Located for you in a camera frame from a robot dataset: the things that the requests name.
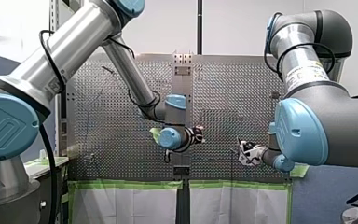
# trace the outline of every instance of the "green edge trim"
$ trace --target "green edge trim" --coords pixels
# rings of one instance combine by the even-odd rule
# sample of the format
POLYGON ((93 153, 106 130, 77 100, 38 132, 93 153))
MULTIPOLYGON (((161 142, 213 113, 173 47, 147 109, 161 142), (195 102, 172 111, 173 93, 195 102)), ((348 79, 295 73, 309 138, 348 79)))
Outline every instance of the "green edge trim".
POLYGON ((247 181, 229 181, 229 180, 190 180, 192 189, 218 189, 222 187, 243 188, 243 189, 273 189, 287 190, 290 183, 258 183, 247 181))
POLYGON ((293 185, 290 184, 289 189, 287 190, 287 214, 286 214, 286 224, 292 223, 292 207, 293 207, 293 185))
POLYGON ((61 196, 61 203, 67 203, 69 201, 68 193, 61 196))
POLYGON ((75 189, 181 189, 181 181, 138 182, 125 180, 70 181, 75 189))
POLYGON ((72 214, 73 214, 73 207, 74 207, 74 197, 75 197, 75 185, 71 185, 68 182, 68 210, 69 210, 69 217, 68 222, 69 224, 72 224, 72 214))
POLYGON ((304 178, 310 167, 306 164, 296 164, 295 169, 290 172, 292 178, 304 178))

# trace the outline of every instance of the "white label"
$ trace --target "white label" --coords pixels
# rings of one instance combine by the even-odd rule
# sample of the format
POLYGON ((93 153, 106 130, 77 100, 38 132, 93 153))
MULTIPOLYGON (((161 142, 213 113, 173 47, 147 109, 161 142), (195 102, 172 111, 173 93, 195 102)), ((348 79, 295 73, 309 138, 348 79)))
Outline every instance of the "white label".
POLYGON ((287 91, 301 86, 305 83, 329 80, 326 72, 319 62, 309 61, 308 64, 293 68, 286 75, 287 91))

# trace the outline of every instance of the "metal pole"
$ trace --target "metal pole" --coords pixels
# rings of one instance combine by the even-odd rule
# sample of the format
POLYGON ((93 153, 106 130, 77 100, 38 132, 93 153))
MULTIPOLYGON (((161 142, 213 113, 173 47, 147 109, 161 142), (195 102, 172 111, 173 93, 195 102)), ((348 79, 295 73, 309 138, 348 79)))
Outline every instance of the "metal pole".
POLYGON ((197 14, 197 54, 202 54, 202 0, 198 0, 197 14))

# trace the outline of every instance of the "white fabric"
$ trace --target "white fabric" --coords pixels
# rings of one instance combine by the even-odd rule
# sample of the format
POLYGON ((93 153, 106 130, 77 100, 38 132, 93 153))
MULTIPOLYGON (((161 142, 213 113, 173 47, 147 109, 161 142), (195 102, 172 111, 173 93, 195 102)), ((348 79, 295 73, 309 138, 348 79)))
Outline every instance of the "white fabric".
MULTIPOLYGON (((286 224, 287 190, 191 189, 191 224, 286 224)), ((176 189, 77 189, 73 224, 174 224, 176 189)))
POLYGON ((286 224, 287 190, 191 189, 191 224, 286 224))
POLYGON ((77 189, 73 224, 174 224, 176 189, 77 189))

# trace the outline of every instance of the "perforated metal panel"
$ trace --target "perforated metal panel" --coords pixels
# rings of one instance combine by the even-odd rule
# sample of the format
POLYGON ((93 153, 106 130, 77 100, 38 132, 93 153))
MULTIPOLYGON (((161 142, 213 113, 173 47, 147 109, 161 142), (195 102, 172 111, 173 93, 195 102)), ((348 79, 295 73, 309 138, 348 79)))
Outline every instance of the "perforated metal panel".
POLYGON ((237 137, 268 143, 277 102, 271 93, 284 88, 263 58, 194 56, 193 64, 193 122, 205 126, 206 143, 191 152, 191 178, 283 181, 267 166, 242 166, 230 150, 237 148, 237 137))
MULTIPOLYGON (((261 57, 193 56, 193 122, 205 126, 206 143, 191 150, 192 179, 242 179, 281 182, 284 176, 268 167, 247 168, 231 152, 237 137, 268 142, 268 126, 282 93, 280 81, 261 57)), ((143 55, 137 62, 151 88, 171 92, 172 55, 143 55)), ((76 159, 70 178, 172 180, 172 167, 140 119, 127 87, 102 54, 91 56, 68 86, 68 145, 76 159), (94 162, 90 155, 94 153, 94 162)))
MULTIPOLYGON (((172 55, 137 61, 151 89, 161 96, 171 92, 172 55)), ((141 119, 117 71, 102 66, 114 70, 104 53, 91 56, 68 87, 68 144, 77 156, 70 178, 172 180, 172 167, 149 132, 161 125, 141 119)))

